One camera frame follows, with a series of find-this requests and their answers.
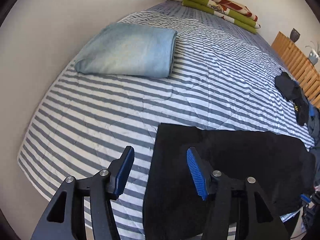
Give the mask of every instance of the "wooden furniture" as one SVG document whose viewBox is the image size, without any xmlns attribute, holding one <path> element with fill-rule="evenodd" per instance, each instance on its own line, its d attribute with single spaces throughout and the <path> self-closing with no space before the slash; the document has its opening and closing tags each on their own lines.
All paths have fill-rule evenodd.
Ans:
<svg viewBox="0 0 320 240">
<path fill-rule="evenodd" d="M 289 72 L 299 82 L 306 97 L 316 107 L 320 107 L 320 75 L 303 52 L 288 37 L 279 32 L 271 47 L 287 66 Z"/>
</svg>

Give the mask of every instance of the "white wall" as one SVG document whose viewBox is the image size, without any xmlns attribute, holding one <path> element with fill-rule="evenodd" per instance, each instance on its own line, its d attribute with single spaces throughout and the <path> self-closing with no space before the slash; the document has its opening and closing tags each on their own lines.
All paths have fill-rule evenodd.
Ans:
<svg viewBox="0 0 320 240">
<path fill-rule="evenodd" d="M 18 0 L 0 27 L 0 208 L 22 240 L 47 205 L 16 160 L 38 102 L 100 29 L 163 1 Z"/>
<path fill-rule="evenodd" d="M 306 55 L 312 45 L 310 41 L 320 42 L 320 23 L 305 0 L 233 0 L 247 6 L 258 16 L 261 29 L 258 33 L 272 44 L 279 31 L 290 36 L 295 28 L 300 33 L 296 45 Z"/>
</svg>

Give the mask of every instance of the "green fabric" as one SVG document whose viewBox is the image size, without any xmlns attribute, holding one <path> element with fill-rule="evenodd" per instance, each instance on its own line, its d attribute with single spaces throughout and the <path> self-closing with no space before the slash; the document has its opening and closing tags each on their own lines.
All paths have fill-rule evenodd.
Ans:
<svg viewBox="0 0 320 240">
<path fill-rule="evenodd" d="M 201 4 L 198 4 L 196 2 L 192 2 L 192 1 L 189 1 L 189 0 L 183 0 L 182 1 L 182 5 L 183 6 L 186 6 L 186 7 L 190 7 L 190 8 L 194 8 L 194 9 L 197 9 L 197 10 L 200 10 L 200 11 L 203 11 L 203 12 L 206 12 L 206 13 L 210 13 L 212 15 L 214 15 L 214 12 L 217 12 L 207 6 L 204 6 L 204 5 L 201 5 Z M 242 23 L 236 19 L 234 19 L 234 23 L 235 25 L 253 33 L 253 34 L 256 34 L 257 33 L 257 30 L 245 23 Z"/>
<path fill-rule="evenodd" d="M 210 5 L 208 5 L 209 0 L 189 0 L 189 1 L 196 2 L 196 3 L 204 5 L 204 6 L 208 6 L 208 8 L 211 9 Z M 228 9 L 228 10 L 230 10 L 230 11 L 226 15 L 230 16 L 231 18 L 236 19 L 242 23 L 245 23 L 251 27 L 255 27 L 257 25 L 257 23 L 254 20 L 244 16 L 243 14 L 238 13 L 232 9 Z"/>
</svg>

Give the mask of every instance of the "silver screw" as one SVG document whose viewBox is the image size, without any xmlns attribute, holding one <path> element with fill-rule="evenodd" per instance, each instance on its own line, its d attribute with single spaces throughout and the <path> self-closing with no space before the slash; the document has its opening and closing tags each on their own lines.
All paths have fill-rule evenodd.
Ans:
<svg viewBox="0 0 320 240">
<path fill-rule="evenodd" d="M 213 171 L 212 175 L 215 177 L 220 177 L 221 176 L 221 171 Z"/>
<path fill-rule="evenodd" d="M 73 182 L 74 178 L 72 176 L 69 176 L 66 178 L 66 183 Z"/>
<path fill-rule="evenodd" d="M 108 170 L 102 170 L 102 171 L 99 172 L 99 174 L 101 176 L 107 176 L 109 174 L 109 171 Z"/>
<path fill-rule="evenodd" d="M 254 177 L 248 177 L 247 180 L 248 180 L 249 183 L 255 183 L 256 182 L 256 179 Z"/>
</svg>

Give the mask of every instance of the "striped bedsheet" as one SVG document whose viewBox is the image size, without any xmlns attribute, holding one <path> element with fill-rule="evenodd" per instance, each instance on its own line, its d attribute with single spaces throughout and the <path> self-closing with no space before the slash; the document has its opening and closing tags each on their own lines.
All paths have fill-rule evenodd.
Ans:
<svg viewBox="0 0 320 240">
<path fill-rule="evenodd" d="M 166 79 L 95 76 L 77 73 L 73 61 L 66 66 L 18 154 L 19 166 L 47 200 L 67 176 L 90 177 L 131 145 L 132 171 L 112 208 L 122 240 L 144 239 L 142 203 L 159 123 L 269 130 L 297 137 L 307 149 L 313 145 L 292 103 L 274 87 L 284 68 L 259 35 L 170 0 L 121 21 L 177 30 L 173 72 Z M 85 219 L 91 227 L 88 199 Z"/>
</svg>

